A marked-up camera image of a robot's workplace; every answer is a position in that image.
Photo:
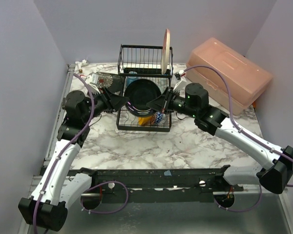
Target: gray wall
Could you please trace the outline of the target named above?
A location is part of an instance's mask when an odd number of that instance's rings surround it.
[[[32,0],[0,0],[0,234],[41,167],[67,66]]]
[[[116,62],[121,44],[162,45],[174,60],[210,37],[245,54],[276,0],[34,0],[66,62]]]
[[[247,57],[274,74],[256,101],[264,138],[293,146],[293,0],[277,1]],[[290,199],[293,205],[293,189]]]

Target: marble countertop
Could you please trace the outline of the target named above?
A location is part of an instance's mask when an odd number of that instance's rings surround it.
[[[184,64],[174,64],[174,71],[185,67]],[[90,64],[83,67],[84,75],[99,71],[117,74],[117,64]],[[86,92],[76,78],[73,78],[70,90]],[[228,112],[212,98],[209,98],[209,102]],[[103,113],[101,120],[91,126],[87,140],[71,169],[218,168],[226,164],[256,164],[254,159],[230,143],[199,130],[191,118],[178,120],[173,114],[170,132],[155,133],[120,131],[116,126],[116,116],[116,113]],[[262,136],[252,107],[235,117],[235,120]]]

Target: dish rack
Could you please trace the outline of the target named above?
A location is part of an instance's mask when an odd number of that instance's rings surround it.
[[[173,53],[169,48],[169,62],[164,75],[161,74],[162,46],[121,45],[118,59],[118,74],[125,78],[121,95],[126,90],[127,77],[149,79],[160,87],[163,92],[170,86],[173,74]],[[171,114],[163,115],[157,124],[139,125],[139,118],[132,115],[125,106],[119,110],[116,119],[118,130],[169,132],[171,128]]]

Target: metal frame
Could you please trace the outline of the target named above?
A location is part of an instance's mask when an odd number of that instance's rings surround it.
[[[43,166],[48,165],[48,163],[50,161],[50,157],[51,157],[50,152],[52,152],[52,150],[54,150],[54,147],[55,147],[57,129],[61,125],[61,122],[62,122],[62,119],[64,116],[64,110],[62,110],[62,99],[63,99],[63,97],[65,97],[69,93],[71,82],[73,79],[74,70],[75,70],[75,64],[68,66],[68,72],[67,72],[66,81],[65,81],[65,85],[64,85],[64,89],[63,89],[63,93],[62,93],[62,98],[61,98],[61,102],[59,104],[58,117],[54,123],[54,128],[53,128],[53,132],[51,135],[51,140],[48,144],[48,151],[45,156],[45,162],[44,162]],[[33,177],[32,184],[30,186],[30,190],[29,190],[28,195],[30,195],[30,193],[35,189],[35,187],[37,186],[37,184],[39,183],[41,178],[42,178],[42,176],[34,176]],[[63,186],[66,186],[72,178],[73,178],[73,176],[67,176]],[[235,193],[258,193],[257,186],[244,185],[244,189],[245,189],[245,191],[243,191],[243,192],[235,192]],[[293,234],[293,210],[292,210],[289,198],[288,198],[288,190],[285,189],[284,193],[279,195],[279,198],[280,198],[281,205],[282,205],[285,217],[286,217],[286,221],[288,223],[288,226],[290,228],[291,233]],[[31,231],[30,225],[26,224],[25,220],[22,219],[18,234],[30,234],[30,231]]]

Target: black plate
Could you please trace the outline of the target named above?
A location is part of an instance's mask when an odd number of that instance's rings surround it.
[[[126,108],[138,117],[151,116],[155,111],[147,107],[147,103],[161,95],[159,87],[148,79],[132,82],[125,90],[124,96],[129,98]]]

